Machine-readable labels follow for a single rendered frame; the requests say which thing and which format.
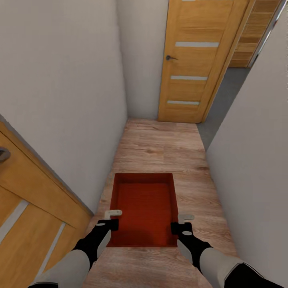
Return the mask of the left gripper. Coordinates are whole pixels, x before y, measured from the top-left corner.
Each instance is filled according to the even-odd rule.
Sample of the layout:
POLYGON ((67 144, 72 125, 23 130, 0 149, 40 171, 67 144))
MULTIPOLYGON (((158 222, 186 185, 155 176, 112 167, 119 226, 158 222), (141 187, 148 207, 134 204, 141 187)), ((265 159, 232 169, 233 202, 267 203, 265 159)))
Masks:
POLYGON ((119 219, 113 219, 113 220, 99 220, 99 223, 107 222, 111 226, 111 231, 118 231, 118 225, 119 225, 119 219))

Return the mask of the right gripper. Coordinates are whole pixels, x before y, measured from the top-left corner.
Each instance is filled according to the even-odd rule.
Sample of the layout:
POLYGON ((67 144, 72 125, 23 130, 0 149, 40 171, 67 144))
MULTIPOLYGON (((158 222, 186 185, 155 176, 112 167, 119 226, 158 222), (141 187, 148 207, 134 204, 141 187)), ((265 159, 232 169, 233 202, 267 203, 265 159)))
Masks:
POLYGON ((171 232, 173 235, 178 235, 178 231, 181 228, 186 228, 189 229, 192 232, 192 224, 190 222, 185 222, 184 224, 179 224, 179 223, 171 223, 171 232))

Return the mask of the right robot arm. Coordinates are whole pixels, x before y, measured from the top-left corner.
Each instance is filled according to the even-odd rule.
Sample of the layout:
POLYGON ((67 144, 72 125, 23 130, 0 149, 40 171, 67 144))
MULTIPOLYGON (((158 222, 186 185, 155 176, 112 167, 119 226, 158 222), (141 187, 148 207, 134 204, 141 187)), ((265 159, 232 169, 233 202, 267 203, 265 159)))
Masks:
POLYGON ((179 251, 199 269, 213 288, 284 288, 269 281, 251 264, 212 247, 193 236, 193 214, 178 214, 178 223, 171 223, 171 232, 178 235, 179 251))

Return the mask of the storage box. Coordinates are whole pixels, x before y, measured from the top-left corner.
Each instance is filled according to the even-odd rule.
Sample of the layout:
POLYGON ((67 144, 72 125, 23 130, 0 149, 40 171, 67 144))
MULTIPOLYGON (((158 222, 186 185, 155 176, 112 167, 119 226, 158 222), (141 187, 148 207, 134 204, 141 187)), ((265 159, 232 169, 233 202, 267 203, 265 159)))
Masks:
POLYGON ((110 210, 121 210, 106 247, 177 248, 178 206, 171 173, 116 173, 110 210))

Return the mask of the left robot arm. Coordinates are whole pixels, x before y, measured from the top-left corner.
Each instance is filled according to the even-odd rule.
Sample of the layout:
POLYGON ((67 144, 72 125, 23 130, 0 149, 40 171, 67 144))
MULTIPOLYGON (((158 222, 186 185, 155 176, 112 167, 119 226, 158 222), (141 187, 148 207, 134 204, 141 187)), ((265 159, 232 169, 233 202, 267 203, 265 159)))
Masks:
POLYGON ((107 210, 92 232, 79 240, 74 249, 47 272, 40 275, 27 288, 80 288, 94 261, 97 261, 111 238, 118 231, 121 210, 107 210))

